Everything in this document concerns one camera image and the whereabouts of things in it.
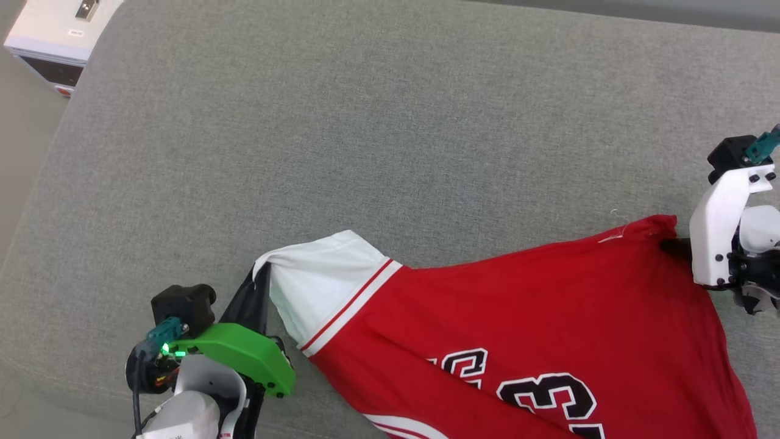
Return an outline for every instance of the red jersey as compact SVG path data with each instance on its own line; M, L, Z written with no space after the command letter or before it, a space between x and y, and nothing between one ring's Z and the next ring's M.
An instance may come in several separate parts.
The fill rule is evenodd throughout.
M351 231L263 255L287 331L392 437L756 437L673 216L433 269Z

